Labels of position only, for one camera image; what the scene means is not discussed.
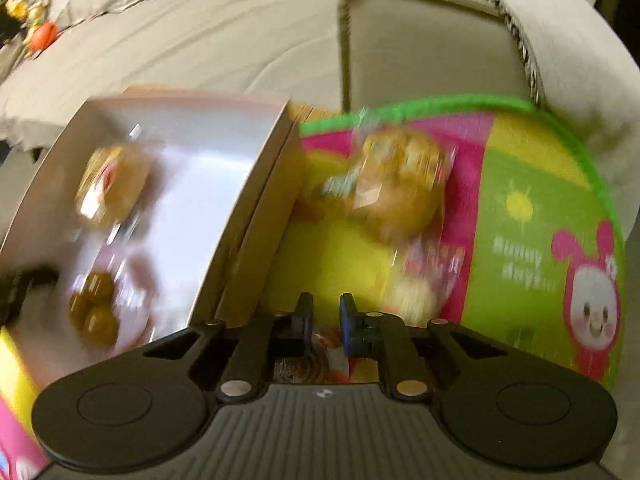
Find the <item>small bread yellow packet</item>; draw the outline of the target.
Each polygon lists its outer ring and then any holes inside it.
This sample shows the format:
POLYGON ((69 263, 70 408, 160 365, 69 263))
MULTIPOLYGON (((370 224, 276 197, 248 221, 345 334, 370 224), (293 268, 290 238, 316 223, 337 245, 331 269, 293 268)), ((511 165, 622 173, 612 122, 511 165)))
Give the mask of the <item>small bread yellow packet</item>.
POLYGON ((81 220, 102 230, 122 224, 136 206, 151 166, 150 156, 136 142, 94 150, 75 197, 81 220))

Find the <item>olive green bed sheet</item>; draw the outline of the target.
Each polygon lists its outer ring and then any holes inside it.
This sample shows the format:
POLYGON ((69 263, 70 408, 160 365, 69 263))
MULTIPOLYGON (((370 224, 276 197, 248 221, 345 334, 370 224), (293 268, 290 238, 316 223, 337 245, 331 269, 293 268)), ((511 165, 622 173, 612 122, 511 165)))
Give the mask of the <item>olive green bed sheet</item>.
MULTIPOLYGON (((55 11, 84 0, 52 0, 55 11)), ((352 158, 360 113, 457 148, 421 240, 465 249, 439 316, 618 386, 626 243, 639 211, 639 70, 586 0, 452 0, 502 18, 529 99, 450 94, 343 110, 338 0, 101 0, 32 61, 1 55, 1 135, 47 152, 82 104, 128 91, 288 99, 302 186, 254 311, 337 299, 383 310, 398 250, 318 188, 352 158)))

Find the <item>olive green pillow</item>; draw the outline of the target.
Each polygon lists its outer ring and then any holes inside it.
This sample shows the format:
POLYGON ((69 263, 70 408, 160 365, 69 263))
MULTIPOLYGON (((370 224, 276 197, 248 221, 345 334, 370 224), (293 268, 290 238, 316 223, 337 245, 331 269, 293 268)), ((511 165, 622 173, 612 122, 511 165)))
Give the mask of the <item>olive green pillow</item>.
POLYGON ((452 0, 338 0, 342 107, 450 94, 529 99, 502 18, 452 0))

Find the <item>wrapped round bread bun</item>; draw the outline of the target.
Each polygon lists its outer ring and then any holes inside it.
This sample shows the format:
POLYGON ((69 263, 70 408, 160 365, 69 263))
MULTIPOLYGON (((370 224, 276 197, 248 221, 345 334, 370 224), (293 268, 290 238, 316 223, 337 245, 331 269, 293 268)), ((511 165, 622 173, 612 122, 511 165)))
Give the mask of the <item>wrapped round bread bun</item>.
POLYGON ((413 127, 385 125, 364 110, 352 148, 348 169, 327 178, 318 192, 380 242, 407 245, 444 215, 454 144, 413 127))

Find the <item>orange toy on bed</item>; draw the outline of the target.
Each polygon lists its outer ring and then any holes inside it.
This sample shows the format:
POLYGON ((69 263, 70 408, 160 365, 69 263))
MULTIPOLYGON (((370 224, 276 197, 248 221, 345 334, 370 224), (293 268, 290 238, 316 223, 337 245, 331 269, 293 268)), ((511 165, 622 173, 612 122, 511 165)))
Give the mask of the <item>orange toy on bed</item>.
POLYGON ((46 50, 55 42, 58 36, 58 28, 53 22, 44 22, 29 29, 26 47, 29 52, 39 52, 46 50))

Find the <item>pink cardboard box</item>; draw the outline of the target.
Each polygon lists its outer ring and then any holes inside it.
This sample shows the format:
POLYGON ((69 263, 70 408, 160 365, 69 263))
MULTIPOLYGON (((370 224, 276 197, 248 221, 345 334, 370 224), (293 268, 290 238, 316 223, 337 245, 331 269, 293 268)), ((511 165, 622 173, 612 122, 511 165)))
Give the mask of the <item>pink cardboard box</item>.
POLYGON ((128 91, 86 101, 62 130, 17 207, 3 270, 53 266, 58 282, 10 326, 29 375, 45 386, 110 358, 80 342, 67 289, 83 255, 104 244, 140 250, 157 296, 149 342, 195 322, 244 324, 302 186, 305 156, 288 99, 186 90, 128 91), (75 197, 94 150, 139 143, 152 166, 129 217, 88 226, 75 197))

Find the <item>oat cracker snack packet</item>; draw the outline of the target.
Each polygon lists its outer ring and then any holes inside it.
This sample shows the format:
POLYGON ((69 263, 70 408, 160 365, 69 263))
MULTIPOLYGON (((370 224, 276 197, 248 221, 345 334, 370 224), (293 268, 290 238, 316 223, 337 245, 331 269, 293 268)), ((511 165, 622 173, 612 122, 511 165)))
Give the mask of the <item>oat cracker snack packet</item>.
POLYGON ((385 309, 406 325, 424 327, 438 318, 464 263, 465 249, 441 240, 415 240, 396 252, 385 295, 385 309))

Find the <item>colourful cartoon play mat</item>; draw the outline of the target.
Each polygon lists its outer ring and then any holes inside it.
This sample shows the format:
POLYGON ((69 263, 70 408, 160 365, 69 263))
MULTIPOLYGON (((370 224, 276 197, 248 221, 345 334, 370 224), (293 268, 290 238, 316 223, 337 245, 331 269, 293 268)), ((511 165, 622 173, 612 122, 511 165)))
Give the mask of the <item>colourful cartoon play mat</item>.
POLYGON ((91 99, 1 246, 1 474, 604 479, 624 285, 526 102, 91 99))

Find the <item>brown quail eggs pouch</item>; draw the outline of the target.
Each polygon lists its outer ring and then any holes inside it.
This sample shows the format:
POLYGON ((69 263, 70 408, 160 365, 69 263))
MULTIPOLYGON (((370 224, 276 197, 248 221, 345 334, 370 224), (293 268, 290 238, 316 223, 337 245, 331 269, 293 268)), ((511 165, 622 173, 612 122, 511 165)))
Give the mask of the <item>brown quail eggs pouch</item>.
POLYGON ((150 341, 157 282, 148 258, 124 244, 104 244, 79 260, 67 289, 67 317, 97 356, 116 356, 150 341))

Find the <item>brown swirl lollipop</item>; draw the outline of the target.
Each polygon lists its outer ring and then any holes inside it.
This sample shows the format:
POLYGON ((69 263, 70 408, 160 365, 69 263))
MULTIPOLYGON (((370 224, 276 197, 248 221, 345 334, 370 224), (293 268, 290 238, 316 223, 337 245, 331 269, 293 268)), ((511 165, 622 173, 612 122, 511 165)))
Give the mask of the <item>brown swirl lollipop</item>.
POLYGON ((273 381, 278 384, 344 384, 350 365, 342 336, 334 328, 322 328, 311 337, 311 350, 301 358, 277 360, 273 381))

